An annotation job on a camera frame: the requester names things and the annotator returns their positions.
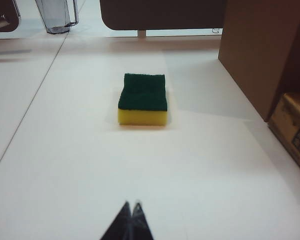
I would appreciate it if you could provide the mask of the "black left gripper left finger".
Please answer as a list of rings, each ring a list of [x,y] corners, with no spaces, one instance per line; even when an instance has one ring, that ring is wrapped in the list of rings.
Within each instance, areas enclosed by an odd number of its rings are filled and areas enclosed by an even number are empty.
[[[130,221],[131,208],[129,202],[126,201],[100,239],[127,240],[129,238]]]

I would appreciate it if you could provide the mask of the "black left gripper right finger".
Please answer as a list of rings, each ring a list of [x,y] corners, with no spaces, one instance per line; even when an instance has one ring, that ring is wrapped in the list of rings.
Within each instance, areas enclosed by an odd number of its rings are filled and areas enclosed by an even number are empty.
[[[131,240],[154,240],[142,204],[136,202],[131,215]]]

